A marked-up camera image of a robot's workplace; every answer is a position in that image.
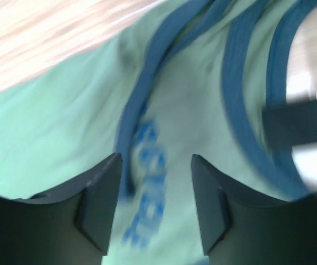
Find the garment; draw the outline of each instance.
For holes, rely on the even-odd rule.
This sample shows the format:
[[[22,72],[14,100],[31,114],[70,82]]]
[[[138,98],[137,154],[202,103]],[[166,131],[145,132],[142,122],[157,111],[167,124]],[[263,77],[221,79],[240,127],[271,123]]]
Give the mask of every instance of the garment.
[[[250,165],[253,156],[238,136],[239,112],[232,112],[243,109],[231,96],[238,86],[247,129],[267,150],[260,115],[268,55],[278,23],[295,2],[168,1],[100,48],[0,93],[0,195],[27,198],[118,150],[126,167],[103,265],[201,261],[193,153],[253,189],[292,199]],[[226,44],[256,9],[261,16],[250,25],[246,65],[235,72],[243,83],[237,84],[224,71],[239,64],[225,58],[243,43],[235,42],[234,50]],[[140,84],[152,90],[137,90]]]

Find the wooden surface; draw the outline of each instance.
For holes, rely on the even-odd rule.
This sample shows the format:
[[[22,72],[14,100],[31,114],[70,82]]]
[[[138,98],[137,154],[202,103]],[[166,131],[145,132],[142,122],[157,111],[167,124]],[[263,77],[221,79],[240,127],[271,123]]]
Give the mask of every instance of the wooden surface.
[[[100,45],[161,1],[0,0],[0,90]],[[317,10],[293,43],[288,87],[317,92]]]

